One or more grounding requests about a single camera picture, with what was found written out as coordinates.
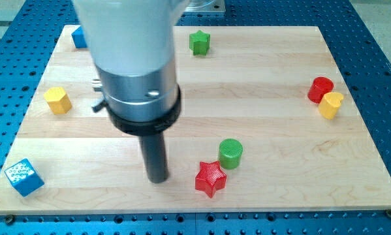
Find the blue block behind arm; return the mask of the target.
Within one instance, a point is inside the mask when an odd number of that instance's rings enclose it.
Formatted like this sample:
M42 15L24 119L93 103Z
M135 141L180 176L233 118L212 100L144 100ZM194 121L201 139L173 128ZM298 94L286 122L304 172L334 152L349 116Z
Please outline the blue block behind arm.
M71 37L72 37L73 43L76 48L86 48L87 47L86 40L84 37L84 32L83 32L81 26L79 26L77 29L75 29L71 33Z

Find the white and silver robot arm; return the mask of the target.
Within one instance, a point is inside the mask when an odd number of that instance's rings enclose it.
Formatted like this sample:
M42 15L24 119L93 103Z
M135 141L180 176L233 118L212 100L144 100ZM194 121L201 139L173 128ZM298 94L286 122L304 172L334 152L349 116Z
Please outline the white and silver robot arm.
M137 136L149 181L168 178L163 132L181 112L173 27L187 0L74 0L113 125Z

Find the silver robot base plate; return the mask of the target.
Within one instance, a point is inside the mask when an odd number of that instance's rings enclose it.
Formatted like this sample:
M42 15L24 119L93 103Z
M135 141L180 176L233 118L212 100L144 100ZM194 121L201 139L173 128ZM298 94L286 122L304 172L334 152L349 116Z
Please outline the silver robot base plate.
M224 13L225 0L190 0L185 12Z

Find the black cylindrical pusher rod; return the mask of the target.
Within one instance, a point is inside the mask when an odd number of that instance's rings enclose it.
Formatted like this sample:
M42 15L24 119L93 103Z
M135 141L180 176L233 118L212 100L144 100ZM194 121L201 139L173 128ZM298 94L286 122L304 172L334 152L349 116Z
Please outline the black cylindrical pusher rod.
M146 174L150 182L162 183L168 179L168 162L163 133L138 138Z

